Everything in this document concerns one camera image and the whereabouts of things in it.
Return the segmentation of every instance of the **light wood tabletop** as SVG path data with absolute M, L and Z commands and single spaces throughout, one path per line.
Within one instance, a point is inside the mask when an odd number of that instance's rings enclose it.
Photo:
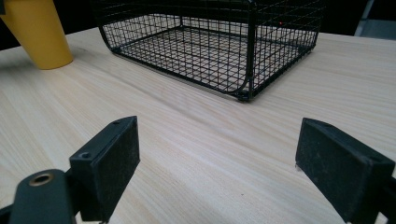
M 97 29 L 67 40 L 75 60 L 54 70 L 36 69 L 22 48 L 0 52 L 0 207 L 26 176 L 66 171 L 76 150 L 129 116 L 141 162 L 110 223 L 343 223 L 295 168 L 302 118 L 396 160 L 395 41 L 319 34 L 312 53 L 243 104 L 113 55 Z

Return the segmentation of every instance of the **wooden table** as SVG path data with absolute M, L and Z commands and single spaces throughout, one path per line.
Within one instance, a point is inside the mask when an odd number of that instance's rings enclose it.
M 0 52 L 1 207 L 26 176 L 67 170 L 110 121 L 132 115 L 141 163 L 112 223 L 343 223 L 294 166 L 303 117 L 396 160 L 394 41 L 320 34 L 242 104 L 114 56 L 97 29 L 67 39 L 75 60 L 55 70 L 35 69 L 22 48 Z

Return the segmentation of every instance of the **black wire basket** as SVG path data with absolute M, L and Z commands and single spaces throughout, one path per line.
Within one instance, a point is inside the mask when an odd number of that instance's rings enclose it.
M 92 0 L 115 54 L 247 101 L 316 45 L 323 0 Z

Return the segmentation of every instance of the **dark background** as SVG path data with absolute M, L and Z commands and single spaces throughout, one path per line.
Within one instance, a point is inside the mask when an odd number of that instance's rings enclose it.
M 96 26 L 89 0 L 54 0 L 64 32 L 72 34 Z M 367 0 L 326 0 L 320 31 L 338 35 L 354 35 Z M 369 19 L 396 21 L 395 0 L 375 0 Z M 0 50 L 17 47 L 18 41 L 0 20 Z

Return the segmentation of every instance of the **yellow cup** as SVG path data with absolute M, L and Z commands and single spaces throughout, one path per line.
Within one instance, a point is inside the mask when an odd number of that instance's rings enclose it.
M 29 57 L 40 69 L 53 69 L 73 62 L 64 29 L 52 0 L 5 0 L 0 15 Z

